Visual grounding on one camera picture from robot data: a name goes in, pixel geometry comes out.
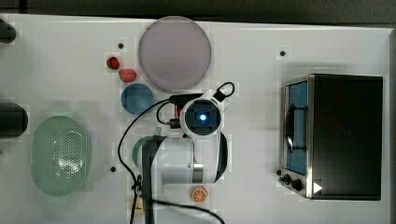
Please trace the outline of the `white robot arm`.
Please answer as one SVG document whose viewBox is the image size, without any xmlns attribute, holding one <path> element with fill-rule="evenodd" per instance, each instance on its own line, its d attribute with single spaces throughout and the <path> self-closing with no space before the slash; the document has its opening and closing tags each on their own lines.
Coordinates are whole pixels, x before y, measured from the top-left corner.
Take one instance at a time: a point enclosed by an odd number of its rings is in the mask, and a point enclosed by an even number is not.
<svg viewBox="0 0 396 224">
<path fill-rule="evenodd" d="M 165 200 L 168 184 L 214 184 L 227 168 L 227 139 L 221 132 L 228 96 L 220 90 L 173 95 L 181 107 L 179 137 L 151 135 L 134 147 L 134 163 L 142 175 L 144 224 L 211 224 L 183 214 L 186 204 Z"/>
</svg>

